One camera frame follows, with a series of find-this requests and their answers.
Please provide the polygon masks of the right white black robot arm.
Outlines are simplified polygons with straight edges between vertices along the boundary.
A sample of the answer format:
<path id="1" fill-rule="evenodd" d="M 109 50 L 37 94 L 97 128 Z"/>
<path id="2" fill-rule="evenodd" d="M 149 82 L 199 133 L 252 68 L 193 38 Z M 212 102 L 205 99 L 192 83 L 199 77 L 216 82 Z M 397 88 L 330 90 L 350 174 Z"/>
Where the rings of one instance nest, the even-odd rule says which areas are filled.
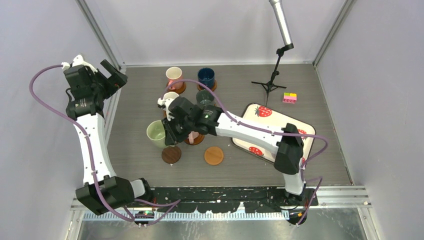
<path id="1" fill-rule="evenodd" d="M 295 125 L 288 123 L 283 128 L 263 125 L 214 105 L 200 107 L 181 96 L 175 99 L 161 97 L 157 106 L 166 112 L 166 118 L 161 121 L 166 146 L 183 142 L 192 132 L 257 145 L 274 155 L 273 166 L 283 175 L 287 202 L 299 205 L 305 199 L 306 184 L 301 174 L 304 143 Z"/>

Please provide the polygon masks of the white strawberry serving tray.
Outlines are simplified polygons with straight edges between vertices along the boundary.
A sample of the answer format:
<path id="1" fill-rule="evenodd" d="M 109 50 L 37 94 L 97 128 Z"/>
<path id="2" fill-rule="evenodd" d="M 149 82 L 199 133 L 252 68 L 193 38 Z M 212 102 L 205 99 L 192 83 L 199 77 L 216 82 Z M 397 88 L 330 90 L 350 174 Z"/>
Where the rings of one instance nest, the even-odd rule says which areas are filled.
<path id="1" fill-rule="evenodd" d="M 309 157 L 314 139 L 311 137 L 306 137 L 305 135 L 316 134 L 316 130 L 312 125 L 297 120 L 278 111 L 275 111 L 271 108 L 260 105 L 258 103 L 249 104 L 244 110 L 242 118 L 263 125 L 278 127 L 279 129 L 284 128 L 287 123 L 295 125 L 297 127 L 298 133 L 304 135 L 301 137 L 304 144 L 302 160 L 305 161 Z M 275 155 L 273 153 L 258 145 L 236 138 L 232 138 L 231 141 L 235 146 L 258 156 L 265 161 L 268 161 L 270 163 L 273 163 L 275 161 Z"/>

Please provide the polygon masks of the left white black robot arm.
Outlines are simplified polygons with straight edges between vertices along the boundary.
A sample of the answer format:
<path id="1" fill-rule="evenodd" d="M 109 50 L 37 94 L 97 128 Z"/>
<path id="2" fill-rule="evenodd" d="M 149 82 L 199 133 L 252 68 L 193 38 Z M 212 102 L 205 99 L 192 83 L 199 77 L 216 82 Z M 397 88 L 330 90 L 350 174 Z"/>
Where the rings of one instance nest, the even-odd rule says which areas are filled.
<path id="1" fill-rule="evenodd" d="M 106 59 L 100 64 L 110 73 L 109 77 L 80 54 L 62 67 L 69 84 L 65 111 L 76 129 L 84 166 L 83 187 L 75 194 L 77 200 L 96 215 L 134 202 L 148 207 L 154 199 L 144 178 L 130 181 L 118 177 L 112 167 L 106 144 L 104 101 L 122 88 L 128 77 Z"/>

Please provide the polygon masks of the light green mug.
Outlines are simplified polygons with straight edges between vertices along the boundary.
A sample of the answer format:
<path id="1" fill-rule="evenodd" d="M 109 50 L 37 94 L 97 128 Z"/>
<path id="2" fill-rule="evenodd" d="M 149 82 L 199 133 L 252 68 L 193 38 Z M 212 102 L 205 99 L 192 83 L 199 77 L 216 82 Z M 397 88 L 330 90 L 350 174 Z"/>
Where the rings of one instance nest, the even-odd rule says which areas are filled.
<path id="1" fill-rule="evenodd" d="M 161 149 L 168 147 L 166 145 L 166 131 L 161 120 L 150 123 L 146 129 L 146 135 L 154 146 Z"/>

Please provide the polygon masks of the glossy amber wooden coaster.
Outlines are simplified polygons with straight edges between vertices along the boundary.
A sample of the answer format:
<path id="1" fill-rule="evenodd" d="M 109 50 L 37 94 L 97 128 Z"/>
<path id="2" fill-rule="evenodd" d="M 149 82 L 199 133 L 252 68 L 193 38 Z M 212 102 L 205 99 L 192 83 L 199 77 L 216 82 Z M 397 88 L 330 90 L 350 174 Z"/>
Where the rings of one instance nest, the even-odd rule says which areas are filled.
<path id="1" fill-rule="evenodd" d="M 199 134 L 196 138 L 193 139 L 193 143 L 190 142 L 189 138 L 186 138 L 184 142 L 188 145 L 195 146 L 200 144 L 204 140 L 204 138 L 205 138 L 204 135 Z"/>

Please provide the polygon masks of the light orange coaster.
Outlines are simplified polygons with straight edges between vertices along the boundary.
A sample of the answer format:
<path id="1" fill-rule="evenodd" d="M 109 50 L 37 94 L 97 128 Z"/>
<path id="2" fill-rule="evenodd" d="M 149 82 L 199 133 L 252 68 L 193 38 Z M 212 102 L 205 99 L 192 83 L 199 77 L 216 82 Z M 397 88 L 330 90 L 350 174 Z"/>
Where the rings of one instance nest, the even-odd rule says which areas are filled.
<path id="1" fill-rule="evenodd" d="M 203 156 L 206 163 L 212 166 L 219 165 L 224 160 L 224 152 L 217 146 L 207 148 Z"/>

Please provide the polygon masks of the dark blue mug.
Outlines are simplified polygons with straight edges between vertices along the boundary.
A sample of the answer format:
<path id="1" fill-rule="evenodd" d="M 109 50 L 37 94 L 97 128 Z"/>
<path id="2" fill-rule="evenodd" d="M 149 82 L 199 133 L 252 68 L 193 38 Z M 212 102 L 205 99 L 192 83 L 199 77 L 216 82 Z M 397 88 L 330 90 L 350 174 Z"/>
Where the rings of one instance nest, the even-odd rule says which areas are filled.
<path id="1" fill-rule="evenodd" d="M 201 68 L 197 73 L 197 78 L 200 83 L 212 89 L 215 85 L 215 71 L 212 68 Z"/>

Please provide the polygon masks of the ridged wooden coaster one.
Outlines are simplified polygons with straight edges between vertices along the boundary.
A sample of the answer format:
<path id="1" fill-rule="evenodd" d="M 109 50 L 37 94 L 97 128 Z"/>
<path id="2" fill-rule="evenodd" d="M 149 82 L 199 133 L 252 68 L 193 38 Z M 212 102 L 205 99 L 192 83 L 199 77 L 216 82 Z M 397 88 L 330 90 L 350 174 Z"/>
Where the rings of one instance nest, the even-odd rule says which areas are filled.
<path id="1" fill-rule="evenodd" d="M 169 87 L 169 85 L 167 85 L 166 91 L 167 92 L 175 92 L 177 94 L 182 94 L 187 88 L 187 85 L 185 82 L 181 81 L 181 82 L 177 82 L 175 84 L 172 84 L 171 87 Z"/>

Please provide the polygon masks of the pink white red-handled mug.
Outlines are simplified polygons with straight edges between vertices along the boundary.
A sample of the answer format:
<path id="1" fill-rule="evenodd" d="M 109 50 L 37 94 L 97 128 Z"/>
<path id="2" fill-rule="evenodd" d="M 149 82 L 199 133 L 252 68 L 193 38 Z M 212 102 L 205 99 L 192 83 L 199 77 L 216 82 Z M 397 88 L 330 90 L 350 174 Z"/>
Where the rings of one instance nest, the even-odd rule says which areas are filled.
<path id="1" fill-rule="evenodd" d="M 191 131 L 190 134 L 188 135 L 188 140 L 190 142 L 193 142 L 200 134 L 196 131 Z"/>

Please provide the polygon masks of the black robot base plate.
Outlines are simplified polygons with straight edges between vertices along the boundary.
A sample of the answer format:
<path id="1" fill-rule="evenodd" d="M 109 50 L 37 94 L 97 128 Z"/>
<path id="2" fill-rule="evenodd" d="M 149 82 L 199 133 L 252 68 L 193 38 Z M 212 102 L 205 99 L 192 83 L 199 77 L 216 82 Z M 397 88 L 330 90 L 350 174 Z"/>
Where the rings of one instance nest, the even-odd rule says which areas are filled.
<path id="1" fill-rule="evenodd" d="M 318 206 L 316 197 L 312 198 L 314 189 L 306 188 L 300 203 L 292 203 L 286 199 L 285 189 L 276 186 L 237 186 L 237 187 L 156 187 L 141 199 L 155 204 L 180 202 L 171 210 L 172 213 L 205 214 L 234 213 L 241 205 L 246 213 L 276 213 L 281 207 L 298 210 L 311 203 Z"/>

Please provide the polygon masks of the dark walnut coaster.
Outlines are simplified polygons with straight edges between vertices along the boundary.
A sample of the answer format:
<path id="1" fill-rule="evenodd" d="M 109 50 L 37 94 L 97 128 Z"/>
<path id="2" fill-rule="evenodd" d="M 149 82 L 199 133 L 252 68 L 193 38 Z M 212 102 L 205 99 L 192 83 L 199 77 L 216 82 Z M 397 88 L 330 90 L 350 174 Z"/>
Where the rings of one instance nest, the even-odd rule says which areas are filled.
<path id="1" fill-rule="evenodd" d="M 162 160 L 170 165 L 177 163 L 182 156 L 182 151 L 178 146 L 169 146 L 162 150 Z"/>

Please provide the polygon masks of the ridged wooden coaster two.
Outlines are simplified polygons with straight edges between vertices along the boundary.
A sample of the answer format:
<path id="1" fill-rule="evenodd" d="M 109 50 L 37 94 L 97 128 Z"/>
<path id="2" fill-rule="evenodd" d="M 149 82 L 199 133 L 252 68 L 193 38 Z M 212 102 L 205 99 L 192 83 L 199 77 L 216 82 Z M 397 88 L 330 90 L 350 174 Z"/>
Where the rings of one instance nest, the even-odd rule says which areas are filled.
<path id="1" fill-rule="evenodd" d="M 214 92 L 217 89 L 217 86 L 218 86 L 218 84 L 217 84 L 217 81 L 215 80 L 214 83 L 213 83 L 213 86 L 210 89 Z M 201 87 L 200 85 L 197 85 L 197 89 L 199 91 L 204 90 L 204 88 Z"/>

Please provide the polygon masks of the yellow-green handled mug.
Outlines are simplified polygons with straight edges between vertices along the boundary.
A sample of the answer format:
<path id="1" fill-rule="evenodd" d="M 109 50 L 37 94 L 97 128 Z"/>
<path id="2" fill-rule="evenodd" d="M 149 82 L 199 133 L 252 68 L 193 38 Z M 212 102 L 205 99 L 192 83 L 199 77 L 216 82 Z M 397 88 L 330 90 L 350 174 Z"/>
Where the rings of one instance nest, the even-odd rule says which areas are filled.
<path id="1" fill-rule="evenodd" d="M 174 100 L 174 99 L 176 99 L 177 97 L 179 97 L 180 95 L 178 94 L 178 93 L 176 93 L 176 92 L 173 92 L 173 91 L 170 91 L 170 92 L 167 92 L 167 93 L 165 93 L 164 95 L 163 95 L 163 100 L 167 100 L 167 99 L 171 99 L 171 100 Z"/>

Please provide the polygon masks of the dark green mug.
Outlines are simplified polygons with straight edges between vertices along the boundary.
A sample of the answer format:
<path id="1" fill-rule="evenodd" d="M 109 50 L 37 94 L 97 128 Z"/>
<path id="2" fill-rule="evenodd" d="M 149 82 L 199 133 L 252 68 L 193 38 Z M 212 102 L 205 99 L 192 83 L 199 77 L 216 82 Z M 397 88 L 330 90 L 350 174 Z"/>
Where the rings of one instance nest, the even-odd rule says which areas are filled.
<path id="1" fill-rule="evenodd" d="M 216 105 L 215 97 L 206 89 L 202 89 L 198 91 L 195 98 L 196 98 L 196 104 L 201 108 L 205 108 L 209 105 L 211 106 Z"/>

